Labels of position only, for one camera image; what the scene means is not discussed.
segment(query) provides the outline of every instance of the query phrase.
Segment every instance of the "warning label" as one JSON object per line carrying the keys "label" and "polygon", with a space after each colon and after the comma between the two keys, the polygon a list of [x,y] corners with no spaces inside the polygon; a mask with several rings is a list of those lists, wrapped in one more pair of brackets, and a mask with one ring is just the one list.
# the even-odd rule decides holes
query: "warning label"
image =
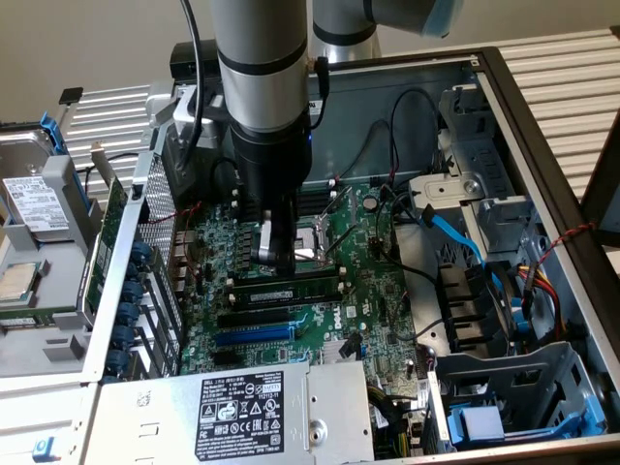
{"label": "warning label", "polygon": [[199,461],[284,451],[284,372],[202,382]]}
{"label": "warning label", "polygon": [[69,228],[56,194],[42,177],[12,177],[3,181],[24,224],[32,233]]}

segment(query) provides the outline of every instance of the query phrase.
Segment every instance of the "blue pcie slot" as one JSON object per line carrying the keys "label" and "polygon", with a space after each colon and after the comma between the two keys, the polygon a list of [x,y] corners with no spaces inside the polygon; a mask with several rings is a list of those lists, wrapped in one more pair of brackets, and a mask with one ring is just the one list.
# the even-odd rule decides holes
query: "blue pcie slot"
{"label": "blue pcie slot", "polygon": [[235,346],[255,342],[281,341],[295,339],[295,328],[289,325],[260,327],[242,331],[220,332],[215,336],[218,346]]}

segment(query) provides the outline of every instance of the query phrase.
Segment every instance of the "barcode sticker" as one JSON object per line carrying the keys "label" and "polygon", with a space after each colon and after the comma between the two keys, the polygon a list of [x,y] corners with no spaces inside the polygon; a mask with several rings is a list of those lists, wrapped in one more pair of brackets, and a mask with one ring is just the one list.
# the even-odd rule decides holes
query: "barcode sticker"
{"label": "barcode sticker", "polygon": [[3,179],[23,223],[32,233],[69,228],[65,212],[53,189],[40,176]]}

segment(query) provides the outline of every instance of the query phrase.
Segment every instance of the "motherboard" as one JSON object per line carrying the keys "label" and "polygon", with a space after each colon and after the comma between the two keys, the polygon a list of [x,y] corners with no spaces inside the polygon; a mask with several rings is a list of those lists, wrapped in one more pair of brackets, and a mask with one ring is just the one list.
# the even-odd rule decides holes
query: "motherboard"
{"label": "motherboard", "polygon": [[[184,244],[183,256],[200,264],[204,285],[188,282],[184,292],[188,334],[181,374],[357,358],[363,360],[369,383],[387,393],[417,394],[411,368],[413,362],[419,366],[415,346],[395,337],[410,333],[412,327],[409,306],[403,305],[403,273],[373,251],[380,190],[358,184],[341,195],[341,201],[323,215],[325,243],[313,228],[322,219],[317,212],[333,200],[328,192],[322,194],[310,195],[315,214],[297,223],[292,279],[281,279],[251,263],[250,244],[259,230],[256,221],[244,221],[242,214],[218,205],[190,227],[195,233],[189,235],[196,240]],[[385,249],[389,249],[388,228],[385,211],[379,220]],[[314,259],[318,244],[328,251],[322,260]],[[277,331],[285,331],[284,338],[276,334],[271,340]],[[343,346],[352,340],[359,353],[352,349],[344,360]]]}

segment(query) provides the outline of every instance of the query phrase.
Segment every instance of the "power supply label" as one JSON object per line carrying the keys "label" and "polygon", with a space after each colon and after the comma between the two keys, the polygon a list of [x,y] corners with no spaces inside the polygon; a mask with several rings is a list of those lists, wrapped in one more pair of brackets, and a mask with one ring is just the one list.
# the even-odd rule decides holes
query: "power supply label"
{"label": "power supply label", "polygon": [[202,381],[199,461],[283,452],[283,431],[283,371]]}

